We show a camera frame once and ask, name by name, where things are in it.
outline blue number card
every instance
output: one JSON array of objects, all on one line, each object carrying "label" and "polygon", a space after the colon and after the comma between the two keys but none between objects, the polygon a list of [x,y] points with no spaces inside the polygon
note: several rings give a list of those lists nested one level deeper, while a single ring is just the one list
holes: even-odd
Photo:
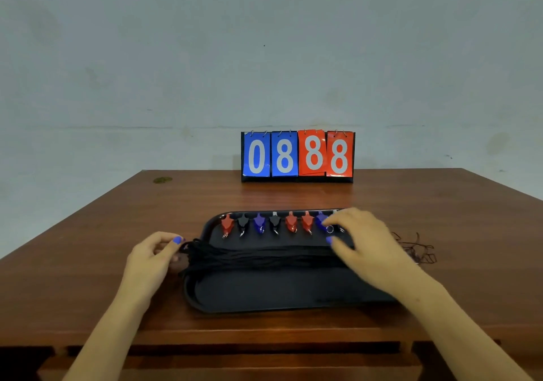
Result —
[{"label": "blue number card", "polygon": [[270,133],[246,132],[243,136],[243,168],[247,177],[270,176]]},{"label": "blue number card", "polygon": [[296,131],[271,133],[271,176],[298,175],[298,133]]}]

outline black string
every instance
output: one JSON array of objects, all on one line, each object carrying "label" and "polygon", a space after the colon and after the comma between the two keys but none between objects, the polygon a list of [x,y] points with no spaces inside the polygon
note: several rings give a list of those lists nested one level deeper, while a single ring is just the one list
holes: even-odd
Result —
[{"label": "black string", "polygon": [[[419,243],[418,233],[414,243],[402,241],[398,234],[394,232],[392,234],[398,244],[417,264],[433,264],[437,261],[436,255],[430,251],[434,247]],[[192,272],[284,267],[346,268],[343,261],[329,246],[282,245],[228,250],[214,247],[209,242],[197,238],[194,241],[183,243],[179,252],[188,256],[188,267],[182,272],[185,275]]]}]

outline brown tabletop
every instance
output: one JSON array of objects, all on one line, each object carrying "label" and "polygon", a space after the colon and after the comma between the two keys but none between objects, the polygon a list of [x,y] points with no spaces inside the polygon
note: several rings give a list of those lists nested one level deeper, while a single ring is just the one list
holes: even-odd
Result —
[{"label": "brown tabletop", "polygon": [[[159,176],[173,180],[153,183]],[[374,212],[404,239],[420,233],[438,258],[424,269],[492,337],[543,339],[543,201],[463,169],[356,170],[353,185],[242,184],[238,171],[153,170],[0,260],[0,345],[83,344],[131,248],[154,231],[192,239],[223,212],[349,206]],[[425,339],[399,305],[206,315],[185,302],[171,274],[135,343]]]}]

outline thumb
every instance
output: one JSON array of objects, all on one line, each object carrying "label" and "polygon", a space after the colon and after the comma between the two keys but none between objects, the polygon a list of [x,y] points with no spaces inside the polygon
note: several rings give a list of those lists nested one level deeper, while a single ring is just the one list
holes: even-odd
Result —
[{"label": "thumb", "polygon": [[355,269],[358,257],[360,256],[359,254],[357,254],[356,251],[350,249],[342,240],[337,237],[328,237],[326,241],[330,244],[332,250],[345,263],[347,267],[352,270]]},{"label": "thumb", "polygon": [[167,260],[168,262],[172,259],[173,255],[175,255],[176,252],[179,251],[179,246],[182,242],[184,242],[185,239],[183,237],[177,236],[164,247],[160,253],[156,255],[156,257],[163,258],[164,260]]}]

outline person's left hand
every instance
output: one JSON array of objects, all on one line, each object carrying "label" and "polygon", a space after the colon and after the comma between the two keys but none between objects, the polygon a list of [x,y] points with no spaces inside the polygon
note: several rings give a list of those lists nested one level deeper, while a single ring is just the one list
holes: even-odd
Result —
[{"label": "person's left hand", "polygon": [[176,254],[183,241],[178,234],[155,232],[137,244],[126,260],[117,297],[149,307],[151,297],[166,277],[169,263],[177,261]]}]

